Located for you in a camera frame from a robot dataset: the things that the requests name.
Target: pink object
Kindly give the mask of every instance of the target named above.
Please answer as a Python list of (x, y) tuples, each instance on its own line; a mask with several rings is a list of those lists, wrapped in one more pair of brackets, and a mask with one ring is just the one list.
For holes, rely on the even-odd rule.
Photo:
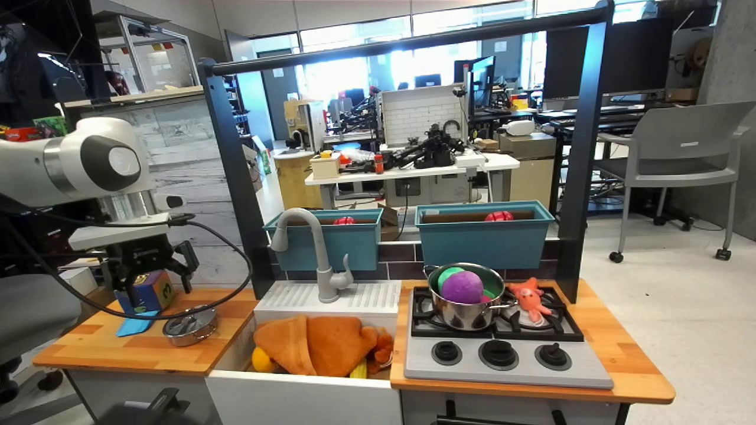
[(487, 221), (513, 221), (513, 219), (515, 219), (515, 216), (508, 210), (494, 210), (487, 216)]
[(337, 219), (332, 219), (332, 225), (334, 227), (353, 227), (353, 217), (350, 217), (350, 216), (346, 217), (337, 217)]
[(480, 302), (485, 297), (481, 282), (472, 272), (457, 272), (448, 277), (441, 288), (441, 296), (451, 302)]
[(525, 284), (508, 285), (515, 293), (519, 310), (528, 316), (532, 323), (545, 323), (542, 314), (549, 314), (541, 302), (538, 278), (527, 278)]

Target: toy kitchen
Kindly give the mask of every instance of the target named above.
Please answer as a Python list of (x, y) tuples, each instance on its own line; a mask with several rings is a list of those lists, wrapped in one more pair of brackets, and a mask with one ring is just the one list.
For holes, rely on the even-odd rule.
[[(666, 380), (631, 370), (653, 367), (588, 285), (568, 304), (549, 278), (505, 278), (538, 266), (549, 221), (532, 201), (417, 206), (424, 278), (397, 282), (358, 275), (381, 262), (381, 210), (286, 210), (268, 225), (272, 250), (283, 270), (319, 270), (317, 284), (281, 278), (258, 302), (239, 358), (205, 380), (220, 420), (603, 425), (623, 422), (635, 401), (670, 401), (642, 389)], [(344, 316), (358, 318), (358, 337)], [(392, 340), (377, 368), (373, 329)], [(319, 374), (364, 345), (364, 368)], [(309, 374), (292, 355), (306, 349)]]

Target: black frame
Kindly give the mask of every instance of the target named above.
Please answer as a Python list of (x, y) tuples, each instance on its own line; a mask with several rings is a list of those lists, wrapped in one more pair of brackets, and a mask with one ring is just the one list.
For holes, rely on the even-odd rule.
[(417, 50), (417, 47), (437, 47), (437, 46), (485, 41), (485, 38), (522, 35), (522, 33), (535, 33), (535, 31), (549, 31), (549, 29), (588, 27), (578, 113), (577, 113), (577, 125), (571, 138), (568, 175), (567, 175), (561, 213), (559, 213), (559, 240), (549, 240), (545, 247), (545, 255), (549, 255), (545, 262), (557, 265), (555, 282), (559, 284), (568, 302), (574, 302), (577, 288), (578, 288), (580, 255), (584, 255), (592, 148), (594, 148), (597, 118), (599, 118), (605, 38), (607, 38), (611, 17), (614, 17), (614, 0), (605, 0), (594, 10), (584, 10), (584, 13), (559, 15), (559, 17), (515, 18), (515, 22), (502, 22), (496, 27), (481, 27), (481, 29), (468, 29), (468, 31), (415, 35), (415, 38), (404, 38), (392, 42), (368, 42), (357, 47), (303, 51), (303, 54), (268, 56), (268, 59), (254, 59), (254, 61), (201, 63), (201, 76), (202, 76), (201, 80), (205, 88), (205, 100), (207, 100), (207, 109), (209, 109), (209, 118), (218, 138), (220, 159), (226, 173), (226, 185), (228, 185), (228, 193), (236, 213), (236, 225), (240, 232), (240, 244), (253, 260), (253, 285), (258, 297), (262, 297), (274, 284), (274, 262), (266, 247), (266, 233), (262, 230), (264, 221), (259, 216), (253, 181), (244, 164), (240, 139), (234, 127), (234, 115), (232, 115), (228, 98), (221, 86), (221, 76), (303, 66), (303, 63), (332, 61), (332, 59), (346, 59), (346, 56), (376, 56), (392, 50)]

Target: toy stove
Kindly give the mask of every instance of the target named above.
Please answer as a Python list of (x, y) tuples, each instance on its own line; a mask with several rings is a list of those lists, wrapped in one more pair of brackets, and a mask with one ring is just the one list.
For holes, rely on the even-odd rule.
[(584, 334), (553, 288), (541, 288), (549, 310), (534, 327), (511, 296), (485, 331), (454, 331), (435, 314), (428, 288), (412, 291), (407, 375), (609, 389), (611, 378), (584, 342)]

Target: teal container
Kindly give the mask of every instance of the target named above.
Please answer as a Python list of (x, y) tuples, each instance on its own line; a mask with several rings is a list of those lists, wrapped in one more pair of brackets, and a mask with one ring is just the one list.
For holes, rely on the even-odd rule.
[[(377, 233), (382, 210), (312, 210), (324, 227), (327, 260), (332, 272), (342, 272), (342, 258), (350, 255), (352, 272), (377, 270)], [(340, 217), (353, 217), (352, 227), (334, 227)], [(268, 237), (278, 230), (281, 216), (277, 216), (264, 230)], [(314, 272), (314, 245), (306, 225), (286, 225), (288, 250), (277, 252), (283, 272)]]
[[(508, 210), (513, 221), (485, 221)], [(424, 265), (476, 262), (490, 270), (538, 270), (553, 216), (538, 201), (417, 206)]]

